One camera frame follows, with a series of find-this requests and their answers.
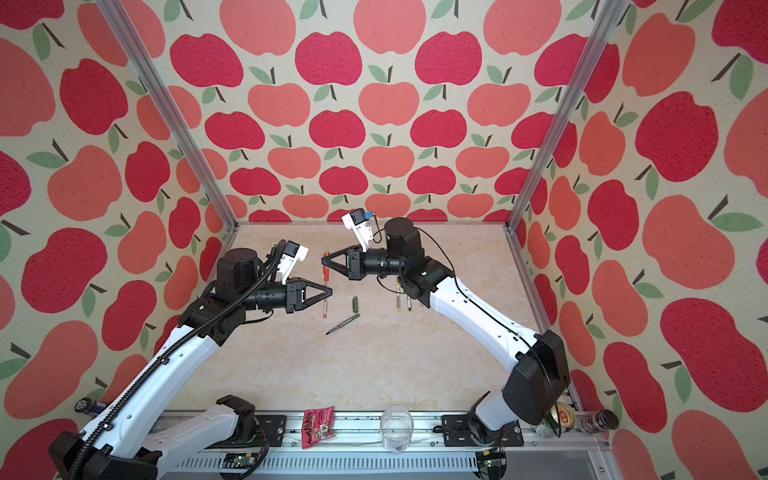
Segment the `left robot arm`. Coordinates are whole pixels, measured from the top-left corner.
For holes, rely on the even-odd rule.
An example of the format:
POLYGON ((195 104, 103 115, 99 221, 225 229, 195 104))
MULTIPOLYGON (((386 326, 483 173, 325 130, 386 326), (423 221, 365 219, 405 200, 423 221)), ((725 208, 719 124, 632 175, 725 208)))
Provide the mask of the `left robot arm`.
POLYGON ((183 312, 153 359, 79 433, 64 432, 49 455, 64 479, 160 479, 214 446, 267 452, 270 444, 252 403, 226 395, 203 413, 153 435, 166 407, 235 332, 247 314, 305 310, 331 296, 330 288, 290 277, 308 249, 281 240, 266 260, 248 248, 219 259, 216 278, 183 312))

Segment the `green marker pen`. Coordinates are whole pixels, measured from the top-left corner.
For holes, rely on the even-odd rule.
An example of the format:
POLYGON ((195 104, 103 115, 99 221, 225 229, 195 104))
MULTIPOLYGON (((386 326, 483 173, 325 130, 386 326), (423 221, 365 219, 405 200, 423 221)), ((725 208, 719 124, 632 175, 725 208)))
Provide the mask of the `green marker pen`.
POLYGON ((349 325, 351 322, 355 321, 359 317, 360 317, 359 313, 353 314, 349 318, 347 318, 347 319, 343 320, 342 322, 340 322, 339 324, 335 325, 333 328, 331 328, 329 331, 327 331, 325 335, 331 335, 332 333, 334 333, 334 332, 344 328, 345 326, 349 325))

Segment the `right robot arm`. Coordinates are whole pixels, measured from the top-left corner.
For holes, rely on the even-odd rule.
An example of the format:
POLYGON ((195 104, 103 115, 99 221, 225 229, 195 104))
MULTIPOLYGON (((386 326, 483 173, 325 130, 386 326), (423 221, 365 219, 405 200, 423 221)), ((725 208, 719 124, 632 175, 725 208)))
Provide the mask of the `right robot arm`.
POLYGON ((452 264, 425 253, 424 230, 405 217, 387 221, 385 247, 374 247, 374 215, 356 209, 342 216, 344 227, 358 242, 325 256, 325 267, 352 281, 369 275, 396 277, 405 295, 454 321, 484 346, 508 372, 504 386, 484 396, 468 413, 468 426, 483 443, 514 421, 538 425, 550 417, 570 384, 565 345, 551 330, 538 333, 524 327, 475 295, 457 276, 452 264))

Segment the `red gel pen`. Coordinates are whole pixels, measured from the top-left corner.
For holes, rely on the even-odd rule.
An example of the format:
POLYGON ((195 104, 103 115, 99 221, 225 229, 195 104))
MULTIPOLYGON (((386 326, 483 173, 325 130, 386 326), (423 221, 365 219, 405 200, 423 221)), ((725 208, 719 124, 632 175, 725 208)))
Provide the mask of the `red gel pen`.
MULTIPOLYGON (((326 289, 327 289, 327 288, 329 288, 330 270, 328 270, 328 269, 326 269, 326 268, 325 268, 325 270, 324 270, 324 274, 323 274, 323 275, 324 275, 324 286, 325 286, 325 287, 326 287, 326 289)), ((326 298, 323 300, 323 319, 327 319, 327 318, 328 318, 328 310, 329 310, 329 301, 328 301, 328 298, 329 298, 329 297, 326 297, 326 298)))

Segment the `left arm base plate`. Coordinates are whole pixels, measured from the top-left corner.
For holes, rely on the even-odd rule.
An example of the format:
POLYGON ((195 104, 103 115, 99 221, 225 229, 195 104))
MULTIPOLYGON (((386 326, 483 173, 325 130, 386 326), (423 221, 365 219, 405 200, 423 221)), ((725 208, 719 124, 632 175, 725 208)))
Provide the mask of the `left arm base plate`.
POLYGON ((232 436, 209 445, 208 449, 281 447, 286 421, 285 415, 249 415, 244 420, 238 420, 232 436))

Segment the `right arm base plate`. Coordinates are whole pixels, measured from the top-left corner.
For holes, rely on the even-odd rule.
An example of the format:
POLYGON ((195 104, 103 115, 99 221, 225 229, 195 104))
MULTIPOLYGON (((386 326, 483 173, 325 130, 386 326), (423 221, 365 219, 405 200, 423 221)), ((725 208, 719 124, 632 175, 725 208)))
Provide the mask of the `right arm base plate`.
POLYGON ((470 414, 443 415, 432 431, 441 434, 446 447, 522 447, 524 439, 518 421, 492 431, 470 414))

